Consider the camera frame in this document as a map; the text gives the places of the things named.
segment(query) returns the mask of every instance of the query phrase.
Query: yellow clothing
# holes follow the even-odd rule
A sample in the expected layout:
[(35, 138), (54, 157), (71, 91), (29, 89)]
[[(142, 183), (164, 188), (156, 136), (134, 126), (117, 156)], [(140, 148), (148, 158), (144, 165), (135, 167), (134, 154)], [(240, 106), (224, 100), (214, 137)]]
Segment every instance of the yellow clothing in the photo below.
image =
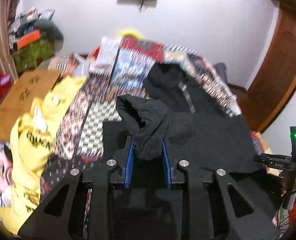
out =
[(13, 158), (11, 207), (1, 207), (3, 224), (13, 234), (37, 208), (40, 177), (51, 156), (56, 133), (86, 77), (66, 77), (44, 100), (35, 98), (29, 114), (19, 117), (11, 130)]

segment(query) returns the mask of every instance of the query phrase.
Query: triangular cutout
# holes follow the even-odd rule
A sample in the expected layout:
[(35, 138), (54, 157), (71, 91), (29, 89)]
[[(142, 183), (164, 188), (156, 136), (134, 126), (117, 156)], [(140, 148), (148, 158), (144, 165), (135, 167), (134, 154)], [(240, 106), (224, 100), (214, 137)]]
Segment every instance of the triangular cutout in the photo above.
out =
[(62, 215), (63, 207), (69, 191), (69, 184), (64, 185), (50, 203), (45, 207), (44, 212), (59, 217)]
[(232, 202), (233, 210), (237, 218), (250, 215), (254, 212), (250, 204), (239, 194), (239, 192), (232, 186), (228, 185), (228, 193)]

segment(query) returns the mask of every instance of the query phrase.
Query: checkered fabric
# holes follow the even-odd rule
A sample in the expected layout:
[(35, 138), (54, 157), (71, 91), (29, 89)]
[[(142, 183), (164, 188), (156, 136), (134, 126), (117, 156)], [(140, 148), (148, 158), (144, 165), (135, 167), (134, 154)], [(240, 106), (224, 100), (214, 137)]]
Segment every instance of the checkered fabric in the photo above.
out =
[(103, 155), (102, 123), (106, 121), (121, 121), (115, 109), (115, 100), (93, 102), (81, 131), (77, 155), (86, 154), (88, 158)]

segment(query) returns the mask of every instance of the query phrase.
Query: silver screw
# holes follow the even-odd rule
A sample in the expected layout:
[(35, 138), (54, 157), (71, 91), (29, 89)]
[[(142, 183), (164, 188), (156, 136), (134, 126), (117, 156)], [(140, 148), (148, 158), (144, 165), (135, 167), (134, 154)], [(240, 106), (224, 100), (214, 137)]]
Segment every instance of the silver screw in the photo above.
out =
[(74, 168), (74, 169), (72, 169), (71, 171), (70, 171), (70, 174), (72, 175), (72, 176), (76, 176), (76, 175), (78, 175), (79, 174), (79, 169), (77, 169), (77, 168)]
[(181, 161), (179, 161), (179, 164), (180, 164), (182, 167), (187, 167), (187, 166), (189, 165), (189, 161), (181, 160)]
[(226, 175), (226, 171), (224, 169), (218, 169), (216, 170), (216, 173), (219, 175), (219, 176), (224, 176)]
[(117, 163), (117, 162), (116, 162), (115, 160), (113, 160), (113, 159), (111, 159), (111, 160), (107, 160), (107, 165), (108, 165), (108, 166), (115, 166), (116, 163)]

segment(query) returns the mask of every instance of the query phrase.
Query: yellow hoodie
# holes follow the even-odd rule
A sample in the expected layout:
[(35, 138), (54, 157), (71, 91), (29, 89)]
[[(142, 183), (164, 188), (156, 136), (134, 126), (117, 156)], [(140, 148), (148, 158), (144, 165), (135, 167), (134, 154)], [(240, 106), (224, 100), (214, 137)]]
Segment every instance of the yellow hoodie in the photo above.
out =
[(66, 77), (44, 100), (35, 98), (29, 114), (19, 117), (11, 130), (13, 158), (11, 206), (1, 207), (3, 224), (13, 234), (37, 208), (40, 177), (53, 151), (60, 123), (86, 77)]

